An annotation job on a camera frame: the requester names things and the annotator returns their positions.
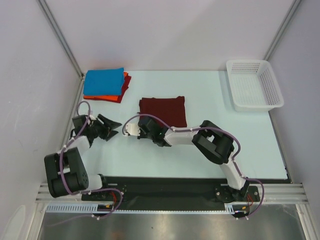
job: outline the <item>white panel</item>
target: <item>white panel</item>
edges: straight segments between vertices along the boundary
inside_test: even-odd
[[[251,178],[286,179],[284,163],[267,112],[237,112],[231,103],[224,71],[129,71],[132,80],[121,104],[89,101],[93,115],[125,123],[139,112],[139,100],[185,96],[189,127],[204,120],[230,132],[241,143],[236,160]],[[88,112],[83,104],[80,113]],[[191,145],[159,147],[149,139],[117,134],[108,142],[97,138],[84,153],[88,174],[134,177],[226,178],[219,165]]]
[[[1,235],[21,205],[26,231],[79,79],[35,0],[1,1],[0,22]]]
[[[304,1],[270,62],[284,98],[273,110],[293,180],[320,227],[320,1]]]
[[[82,71],[262,59],[293,0],[48,0]]]

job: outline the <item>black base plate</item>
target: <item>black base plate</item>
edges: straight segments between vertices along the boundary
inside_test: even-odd
[[[209,183],[174,183],[174,184],[131,184],[119,183],[116,186],[103,185],[122,191],[123,201],[119,210],[131,211],[223,211],[224,203],[247,202],[247,196],[235,200],[228,186]],[[259,192],[256,186],[249,186],[248,193],[254,202],[259,202]],[[110,192],[98,192],[82,195],[82,201],[113,201]]]

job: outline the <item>stack of folded clothes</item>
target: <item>stack of folded clothes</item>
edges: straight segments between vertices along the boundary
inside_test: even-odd
[[[83,98],[121,103],[131,76],[124,68],[89,70],[84,79]]]

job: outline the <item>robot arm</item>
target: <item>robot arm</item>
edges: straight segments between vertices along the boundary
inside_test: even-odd
[[[86,120],[86,115],[72,118],[74,129],[71,131],[70,138],[73,137],[73,134],[77,135],[80,132]],[[81,156],[92,146],[94,139],[99,137],[105,141],[110,140],[118,133],[114,129],[119,126],[121,126],[121,123],[112,121],[101,114],[97,118],[90,116],[90,121],[81,132],[80,137],[75,139],[64,151],[63,173],[71,192],[96,190],[103,186],[102,177],[99,174],[87,175]],[[60,155],[61,151],[58,151],[44,158],[48,188],[54,198],[68,195],[61,178]]]
[[[203,121],[201,125],[195,126],[193,129],[203,127],[219,129],[218,126],[208,120]],[[249,183],[239,175],[234,162],[231,161],[231,154],[235,149],[233,146],[234,140],[226,134],[207,129],[190,131],[190,127],[174,128],[173,131],[165,126],[159,126],[151,117],[142,118],[137,126],[134,126],[134,123],[127,124],[126,130],[129,135],[136,135],[138,139],[151,139],[160,147],[196,146],[209,161],[220,166],[226,176],[228,186],[234,192],[238,192],[240,196],[246,194]]]

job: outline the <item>folded blue cloth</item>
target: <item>folded blue cloth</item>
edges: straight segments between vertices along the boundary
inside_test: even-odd
[[[86,96],[120,96],[125,82],[124,68],[89,70],[84,79],[83,94]]]

